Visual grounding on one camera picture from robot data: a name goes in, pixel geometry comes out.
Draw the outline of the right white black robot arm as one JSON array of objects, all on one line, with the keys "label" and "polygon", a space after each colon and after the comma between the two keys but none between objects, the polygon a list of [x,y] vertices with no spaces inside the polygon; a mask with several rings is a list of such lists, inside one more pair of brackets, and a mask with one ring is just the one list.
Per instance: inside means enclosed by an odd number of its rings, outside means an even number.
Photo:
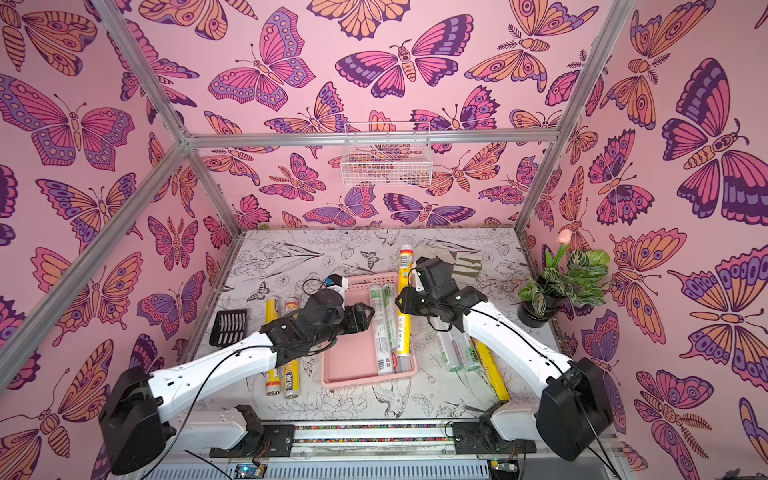
[{"label": "right white black robot arm", "polygon": [[603,370],[577,362],[514,324],[480,291],[459,288],[453,266],[439,258],[417,260],[415,287],[396,298],[403,313],[439,318],[483,343],[511,366],[536,395],[534,403],[510,401],[490,409],[487,423],[505,441],[544,442],[566,461],[576,460],[613,424]]}]

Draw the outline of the clear silver wrap roll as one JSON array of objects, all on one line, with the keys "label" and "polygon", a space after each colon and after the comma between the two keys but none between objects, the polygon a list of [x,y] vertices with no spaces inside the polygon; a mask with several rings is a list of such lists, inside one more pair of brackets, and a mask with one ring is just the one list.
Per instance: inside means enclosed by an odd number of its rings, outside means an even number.
[{"label": "clear silver wrap roll", "polygon": [[383,301],[385,306],[387,335],[391,346],[391,353],[393,359],[394,368],[398,366],[397,357],[397,318],[398,314],[395,311],[394,302],[394,286],[392,284],[385,284],[382,287]]}]

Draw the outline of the white green wrap roll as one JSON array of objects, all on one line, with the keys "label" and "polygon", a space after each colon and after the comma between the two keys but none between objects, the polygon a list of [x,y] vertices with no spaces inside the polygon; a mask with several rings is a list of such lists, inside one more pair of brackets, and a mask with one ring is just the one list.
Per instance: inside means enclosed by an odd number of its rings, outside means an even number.
[{"label": "white green wrap roll", "polygon": [[389,375],[394,372],[394,366],[383,289],[380,285],[373,285],[369,288],[369,300],[370,306],[374,309],[371,329],[373,330],[377,372],[379,376]]}]

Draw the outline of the pink plastic basket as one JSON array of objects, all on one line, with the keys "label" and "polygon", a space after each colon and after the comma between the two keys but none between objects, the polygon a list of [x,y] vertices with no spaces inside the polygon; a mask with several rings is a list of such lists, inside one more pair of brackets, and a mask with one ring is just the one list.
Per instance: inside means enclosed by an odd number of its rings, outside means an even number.
[{"label": "pink plastic basket", "polygon": [[[345,303],[368,304],[371,286],[395,284],[397,280],[397,272],[348,277]],[[374,331],[371,328],[362,333],[340,336],[336,344],[322,354],[321,365],[321,384],[331,390],[403,380],[414,377],[419,370],[417,360],[412,358],[409,371],[379,375]]]}]

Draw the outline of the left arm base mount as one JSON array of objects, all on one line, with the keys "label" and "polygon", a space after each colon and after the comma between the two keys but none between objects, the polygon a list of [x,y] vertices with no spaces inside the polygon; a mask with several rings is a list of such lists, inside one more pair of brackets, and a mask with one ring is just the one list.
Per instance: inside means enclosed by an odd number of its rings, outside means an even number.
[{"label": "left arm base mount", "polygon": [[248,432],[230,449],[211,448],[214,459],[287,458],[291,456],[296,426],[293,424],[267,424],[259,431]]}]

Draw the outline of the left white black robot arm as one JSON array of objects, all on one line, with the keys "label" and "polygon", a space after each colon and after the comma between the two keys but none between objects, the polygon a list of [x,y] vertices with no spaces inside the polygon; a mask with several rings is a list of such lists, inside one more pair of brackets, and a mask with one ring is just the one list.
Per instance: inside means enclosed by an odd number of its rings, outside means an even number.
[{"label": "left white black robot arm", "polygon": [[347,305],[333,289],[321,289],[305,305],[264,324],[224,349],[173,368],[124,371],[99,414],[110,472],[126,475],[161,462],[189,423],[171,421],[200,399],[247,377],[278,369],[331,348],[338,337],[366,331],[375,309]]}]

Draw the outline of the clear green wrap roll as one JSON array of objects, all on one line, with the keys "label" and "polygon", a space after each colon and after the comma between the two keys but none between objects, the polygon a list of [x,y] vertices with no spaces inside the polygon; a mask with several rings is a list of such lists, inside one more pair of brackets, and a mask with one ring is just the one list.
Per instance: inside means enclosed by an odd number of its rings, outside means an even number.
[{"label": "clear green wrap roll", "polygon": [[471,337],[459,331],[438,331],[438,342],[441,348],[443,366],[449,372],[477,371],[482,367],[479,354]]}]

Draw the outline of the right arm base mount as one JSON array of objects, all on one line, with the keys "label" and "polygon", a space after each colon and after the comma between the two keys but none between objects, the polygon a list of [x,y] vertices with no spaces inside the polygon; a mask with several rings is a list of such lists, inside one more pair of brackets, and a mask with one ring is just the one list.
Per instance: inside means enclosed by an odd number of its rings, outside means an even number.
[{"label": "right arm base mount", "polygon": [[537,452],[535,441],[502,439],[491,426],[479,421],[450,422],[445,432],[457,454],[510,456]]}]

